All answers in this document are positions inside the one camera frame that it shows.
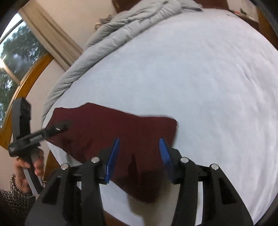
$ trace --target curtain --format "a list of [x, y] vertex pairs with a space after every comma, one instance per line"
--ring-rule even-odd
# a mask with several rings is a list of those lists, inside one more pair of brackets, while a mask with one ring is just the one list
[[35, 0], [30, 0], [18, 12], [35, 37], [65, 70], [82, 54], [83, 49]]

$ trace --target gray comforter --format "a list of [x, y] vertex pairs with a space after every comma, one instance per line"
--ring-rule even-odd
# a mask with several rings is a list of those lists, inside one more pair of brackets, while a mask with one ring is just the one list
[[158, 22], [192, 10], [202, 9], [193, 0], [142, 0], [131, 10], [116, 15], [94, 33], [84, 53], [52, 88], [44, 104], [42, 123], [56, 100], [98, 61]]

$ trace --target beige wall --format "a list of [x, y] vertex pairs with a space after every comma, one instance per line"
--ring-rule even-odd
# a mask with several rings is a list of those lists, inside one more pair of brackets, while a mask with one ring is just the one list
[[[52, 86], [63, 75], [64, 70], [61, 66], [53, 60], [47, 68], [42, 72], [34, 86], [31, 88], [27, 101], [31, 103], [31, 131], [34, 132], [41, 128], [41, 115], [43, 104], [47, 98]], [[49, 147], [46, 142], [41, 143], [41, 148], [45, 152], [45, 160], [48, 155]], [[0, 189], [9, 189], [9, 180], [13, 174], [13, 158], [8, 154], [8, 151], [0, 146]]]
[[95, 23], [116, 11], [111, 0], [37, 0], [81, 47], [94, 33]]

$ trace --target checkered sweater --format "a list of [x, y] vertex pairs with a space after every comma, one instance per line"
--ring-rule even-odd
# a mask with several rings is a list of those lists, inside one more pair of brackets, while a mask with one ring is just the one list
[[24, 225], [24, 221], [36, 200], [35, 196], [31, 192], [24, 193], [17, 187], [15, 174], [11, 177], [11, 190], [0, 190], [0, 193], [14, 212], [15, 217]]

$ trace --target maroon shirt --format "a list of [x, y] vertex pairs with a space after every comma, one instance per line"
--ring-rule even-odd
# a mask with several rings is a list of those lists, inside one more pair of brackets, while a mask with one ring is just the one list
[[56, 108], [47, 127], [63, 120], [72, 122], [68, 131], [48, 141], [84, 163], [101, 149], [120, 139], [112, 181], [129, 195], [145, 202], [154, 201], [164, 174], [158, 142], [173, 144], [177, 122], [167, 117], [140, 117], [87, 103], [78, 108]]

